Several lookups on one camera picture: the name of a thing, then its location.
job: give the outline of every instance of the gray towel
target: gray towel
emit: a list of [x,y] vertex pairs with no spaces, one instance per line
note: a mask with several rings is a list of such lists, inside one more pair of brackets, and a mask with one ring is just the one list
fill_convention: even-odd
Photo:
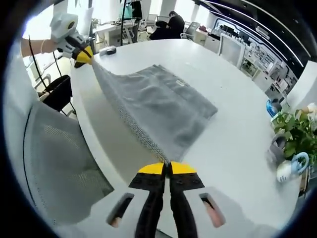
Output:
[[138,140],[160,161],[181,161],[217,108],[162,66],[115,75],[97,62],[100,87]]

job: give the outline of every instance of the ceiling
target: ceiling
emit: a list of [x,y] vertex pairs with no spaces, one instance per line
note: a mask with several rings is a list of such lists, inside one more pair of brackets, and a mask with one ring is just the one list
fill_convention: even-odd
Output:
[[310,19],[308,14],[309,8],[314,9],[314,6],[311,6],[312,3],[304,4],[306,0],[205,0],[196,2],[211,11],[215,11],[217,8],[223,15],[253,30],[257,26],[262,28],[264,28],[262,25],[266,26],[273,32],[264,28],[269,33],[269,41],[286,56],[288,59],[286,63],[297,77],[304,69],[299,60],[305,66],[308,60],[317,58],[316,35],[310,24],[312,23],[310,20],[313,19]]

